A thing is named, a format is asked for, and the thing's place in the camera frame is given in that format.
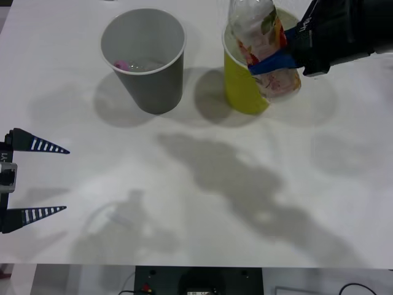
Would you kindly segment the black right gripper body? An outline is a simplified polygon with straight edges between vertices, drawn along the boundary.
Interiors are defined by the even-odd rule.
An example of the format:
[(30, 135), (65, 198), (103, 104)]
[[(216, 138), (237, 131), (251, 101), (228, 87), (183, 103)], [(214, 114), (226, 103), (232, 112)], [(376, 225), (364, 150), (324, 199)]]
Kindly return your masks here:
[(322, 46), (317, 45), (316, 26), (321, 8), (322, 1), (311, 1), (289, 41), (289, 51), (297, 68), (304, 68), (303, 75), (308, 77), (327, 74), (330, 69), (329, 62), (320, 53)]

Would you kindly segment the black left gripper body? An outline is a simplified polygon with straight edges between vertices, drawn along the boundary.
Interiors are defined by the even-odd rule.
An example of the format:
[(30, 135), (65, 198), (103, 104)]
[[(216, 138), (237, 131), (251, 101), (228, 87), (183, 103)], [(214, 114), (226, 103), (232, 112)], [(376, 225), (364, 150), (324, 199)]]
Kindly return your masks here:
[(1, 215), (6, 212), (9, 194), (14, 191), (14, 164), (11, 146), (1, 142)]

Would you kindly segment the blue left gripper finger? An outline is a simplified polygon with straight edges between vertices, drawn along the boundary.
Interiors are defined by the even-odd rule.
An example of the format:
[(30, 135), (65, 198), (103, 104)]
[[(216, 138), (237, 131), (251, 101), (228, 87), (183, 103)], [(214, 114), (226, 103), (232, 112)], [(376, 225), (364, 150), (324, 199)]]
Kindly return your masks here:
[(9, 234), (65, 209), (66, 206), (6, 209), (1, 217), (1, 233)]
[(9, 131), (6, 135), (6, 144), (10, 145), (14, 151), (20, 152), (70, 154), (67, 149), (20, 128), (14, 128)]

